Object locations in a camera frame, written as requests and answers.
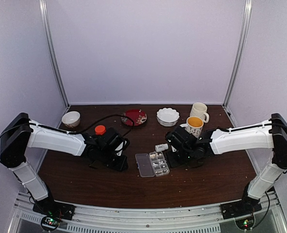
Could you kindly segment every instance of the small white bowl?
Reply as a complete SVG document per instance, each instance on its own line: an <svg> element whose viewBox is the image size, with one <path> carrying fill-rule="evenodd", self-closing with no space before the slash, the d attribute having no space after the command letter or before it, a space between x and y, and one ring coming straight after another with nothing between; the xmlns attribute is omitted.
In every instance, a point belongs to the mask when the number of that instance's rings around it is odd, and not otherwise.
<svg viewBox="0 0 287 233"><path fill-rule="evenodd" d="M179 112L172 108L162 108L157 111L158 122L165 127L172 127L179 120Z"/></svg>
<svg viewBox="0 0 287 233"><path fill-rule="evenodd" d="M76 111L66 113L62 117L62 123L68 128L77 127L80 124L80 113Z"/></svg>

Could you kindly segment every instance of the mug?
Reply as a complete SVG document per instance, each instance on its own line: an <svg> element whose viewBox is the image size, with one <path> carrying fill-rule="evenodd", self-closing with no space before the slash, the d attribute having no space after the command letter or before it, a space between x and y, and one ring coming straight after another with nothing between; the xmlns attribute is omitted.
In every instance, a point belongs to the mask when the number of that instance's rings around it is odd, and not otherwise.
<svg viewBox="0 0 287 233"><path fill-rule="evenodd" d="M204 123L208 123L209 114L207 113L207 106L203 103L194 103L190 112L191 117L199 117Z"/></svg>
<svg viewBox="0 0 287 233"><path fill-rule="evenodd" d="M197 116L191 116L187 119L186 124L181 124L180 126L185 128L186 131L198 138L202 132L203 125L204 122L201 118Z"/></svg>

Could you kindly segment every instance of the orange cap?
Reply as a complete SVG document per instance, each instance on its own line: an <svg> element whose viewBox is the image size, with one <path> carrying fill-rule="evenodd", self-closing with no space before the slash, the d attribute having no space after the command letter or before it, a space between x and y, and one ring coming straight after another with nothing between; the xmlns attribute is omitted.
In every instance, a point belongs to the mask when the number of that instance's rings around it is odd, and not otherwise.
<svg viewBox="0 0 287 233"><path fill-rule="evenodd" d="M95 127L95 134L96 135L103 135L106 132L106 127L103 125L97 125Z"/></svg>

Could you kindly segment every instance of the mug handle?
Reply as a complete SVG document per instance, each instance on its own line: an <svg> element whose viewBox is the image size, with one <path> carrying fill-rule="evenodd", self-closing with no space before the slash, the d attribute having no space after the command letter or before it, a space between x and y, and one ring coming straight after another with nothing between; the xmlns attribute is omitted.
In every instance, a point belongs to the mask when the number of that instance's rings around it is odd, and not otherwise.
<svg viewBox="0 0 287 233"><path fill-rule="evenodd" d="M206 120L203 120L204 123L208 123L209 122L209 114L208 113L204 113L204 115L206 116Z"/></svg>

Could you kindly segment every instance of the scalloped white bowl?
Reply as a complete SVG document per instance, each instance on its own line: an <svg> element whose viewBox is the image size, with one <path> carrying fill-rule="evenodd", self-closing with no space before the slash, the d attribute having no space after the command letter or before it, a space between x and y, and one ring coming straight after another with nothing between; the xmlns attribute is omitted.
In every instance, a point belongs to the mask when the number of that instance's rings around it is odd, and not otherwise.
<svg viewBox="0 0 287 233"><path fill-rule="evenodd" d="M179 112L172 108L162 108L157 111L158 122L165 127L172 127L179 120Z"/></svg>

